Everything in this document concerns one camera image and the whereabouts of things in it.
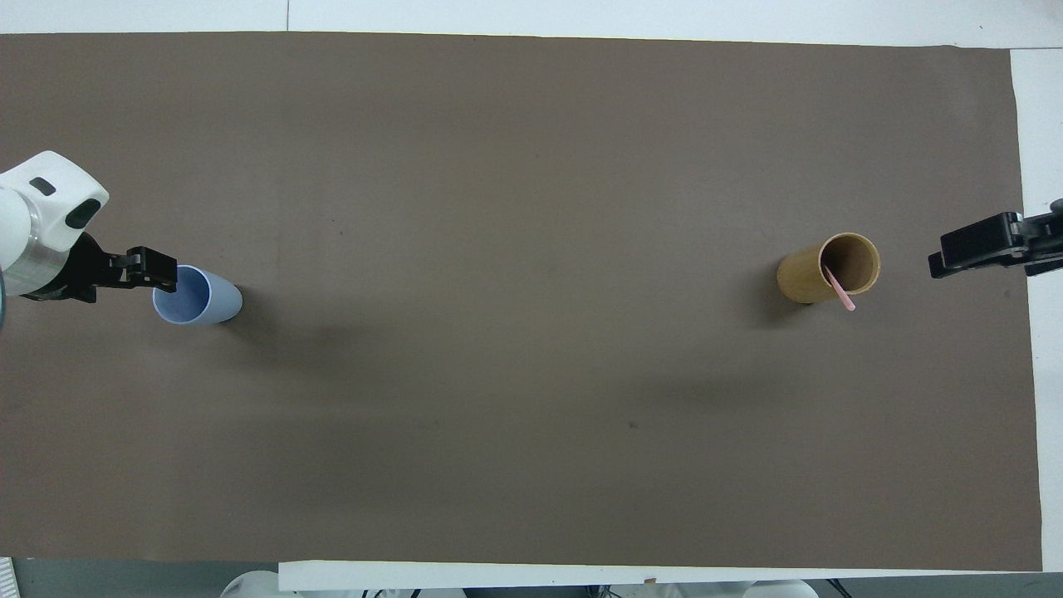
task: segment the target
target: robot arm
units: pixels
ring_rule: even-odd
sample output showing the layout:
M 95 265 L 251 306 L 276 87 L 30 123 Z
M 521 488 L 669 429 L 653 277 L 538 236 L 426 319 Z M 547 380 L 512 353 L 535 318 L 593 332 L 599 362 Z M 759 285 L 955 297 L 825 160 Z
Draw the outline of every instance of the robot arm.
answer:
M 930 275 L 986 266 L 1023 266 L 1032 276 L 1063 268 L 1063 199 L 1050 211 L 1023 218 L 1002 211 L 941 237 L 941 251 L 928 257 Z
M 173 257 L 147 246 L 107 253 L 84 232 L 108 199 L 92 176 L 51 151 L 0 173 L 2 294 L 95 304 L 98 286 L 174 291 Z

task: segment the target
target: white surface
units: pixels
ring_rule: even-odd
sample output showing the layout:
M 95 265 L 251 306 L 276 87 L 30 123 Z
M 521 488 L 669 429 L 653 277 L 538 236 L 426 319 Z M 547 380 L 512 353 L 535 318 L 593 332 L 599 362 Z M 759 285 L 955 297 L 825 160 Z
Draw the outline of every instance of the white surface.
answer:
M 1023 208 L 1033 216 L 1063 197 L 1063 50 L 1013 50 Z M 1029 278 L 1030 337 L 1041 471 L 1041 546 L 1063 571 L 1063 271 Z
M 30 184 L 36 177 L 51 183 L 55 190 L 47 195 L 37 190 Z M 102 208 L 111 199 L 107 189 L 91 174 L 51 150 L 43 151 L 0 173 L 0 187 L 13 189 L 27 198 L 37 213 L 37 243 L 53 251 L 68 251 L 84 232 L 67 225 L 66 217 L 71 210 L 89 199 L 98 201 Z
M 303 595 L 277 590 L 277 576 L 273 571 L 248 571 L 229 582 L 221 598 L 303 598 Z
M 0 598 L 19 598 L 18 583 L 15 581 L 15 568 L 11 566 L 11 557 L 0 557 Z
M 18 191 L 0 186 L 0 270 L 6 270 L 30 241 L 30 210 Z
M 724 581 L 710 583 L 645 583 L 611 585 L 621 598 L 819 598 L 799 579 L 779 581 Z
M 1063 46 L 1056 0 L 291 0 L 292 31 Z
M 287 0 L 0 0 L 0 33 L 284 31 Z
M 0 33 L 373 31 L 1063 47 L 1060 0 L 3 0 Z
M 300 561 L 281 563 L 281 590 L 352 587 L 519 587 L 525 585 L 696 583 L 786 579 L 824 579 L 967 575 L 989 571 L 922 569 L 770 569 L 753 567 L 622 567 L 591 565 L 488 565 L 470 563 L 396 563 Z
M 314 590 L 314 591 L 303 591 L 302 594 L 305 598 L 361 598 L 361 593 L 365 592 L 366 596 L 372 596 L 376 598 L 377 592 L 383 592 L 381 598 L 412 598 L 412 590 L 379 590 L 375 587 L 371 588 L 358 588 L 358 590 Z M 465 592 L 460 588 L 448 588 L 448 590 L 425 590 L 421 592 L 421 598 L 466 598 Z

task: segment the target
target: white object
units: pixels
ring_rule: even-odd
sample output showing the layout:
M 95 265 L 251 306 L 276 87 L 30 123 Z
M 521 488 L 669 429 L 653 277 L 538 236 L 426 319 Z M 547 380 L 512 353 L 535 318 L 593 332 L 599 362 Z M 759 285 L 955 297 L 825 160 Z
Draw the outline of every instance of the white object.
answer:
M 218 274 L 182 263 L 178 266 L 178 289 L 153 289 L 151 303 L 159 318 L 170 324 L 218 324 L 239 313 L 243 295 Z
M 412 598 L 414 593 L 418 592 L 416 590 L 320 590 L 320 591 L 306 591 L 302 595 L 305 598 L 361 598 L 365 594 L 367 598 Z M 446 588 L 446 590 L 422 590 L 419 592 L 418 596 L 420 598 L 466 598 L 465 591 L 461 588 Z
M 0 557 L 0 598 L 19 598 L 18 582 L 15 581 L 15 568 L 11 565 L 11 557 Z
M 298 592 L 281 592 L 273 571 L 249 571 L 229 582 L 220 598 L 300 598 Z
M 819 598 L 812 586 L 799 579 L 758 581 L 742 598 Z
M 283 590 L 352 587 L 522 587 L 529 585 L 703 583 L 749 580 L 975 575 L 1005 571 L 946 569 L 816 569 L 761 567 L 663 567 L 658 565 L 507 565 L 385 561 L 296 561 L 281 563 Z
M 1013 50 L 1023 206 L 1048 211 L 1063 197 L 1063 50 Z M 1041 560 L 1063 571 L 1063 271 L 1027 278 L 1041 485 Z
M 288 0 L 3 0 L 0 33 L 284 31 Z
M 1063 5 L 1051 0 L 291 0 L 288 23 L 291 31 L 1063 46 Z
M 4 292 L 51 281 L 67 252 L 111 198 L 77 164 L 44 151 L 0 173 L 0 269 Z

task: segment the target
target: plastic cup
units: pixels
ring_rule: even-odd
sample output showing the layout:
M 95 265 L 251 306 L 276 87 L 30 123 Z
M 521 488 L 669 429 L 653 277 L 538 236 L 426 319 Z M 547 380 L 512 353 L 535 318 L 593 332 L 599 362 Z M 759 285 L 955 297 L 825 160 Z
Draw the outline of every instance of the plastic cup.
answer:
M 875 243 L 857 233 L 840 233 L 823 242 L 787 255 L 776 272 L 779 289 L 796 304 L 837 301 L 826 266 L 848 294 L 859 294 L 875 284 L 881 258 Z
M 178 289 L 158 288 L 151 293 L 155 313 L 180 326 L 218 324 L 235 317 L 243 307 L 243 295 L 233 283 L 196 266 L 178 266 Z

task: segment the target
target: brown cardboard tube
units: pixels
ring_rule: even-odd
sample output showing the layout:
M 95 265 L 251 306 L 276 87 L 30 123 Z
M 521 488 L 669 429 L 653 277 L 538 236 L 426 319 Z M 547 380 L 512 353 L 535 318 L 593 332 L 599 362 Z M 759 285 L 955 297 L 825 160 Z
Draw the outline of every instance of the brown cardboard tube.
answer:
M 782 258 L 776 272 L 779 289 L 797 304 L 836 298 L 823 273 L 826 266 L 849 294 L 859 294 L 878 279 L 881 258 L 875 243 L 857 233 L 839 233 Z

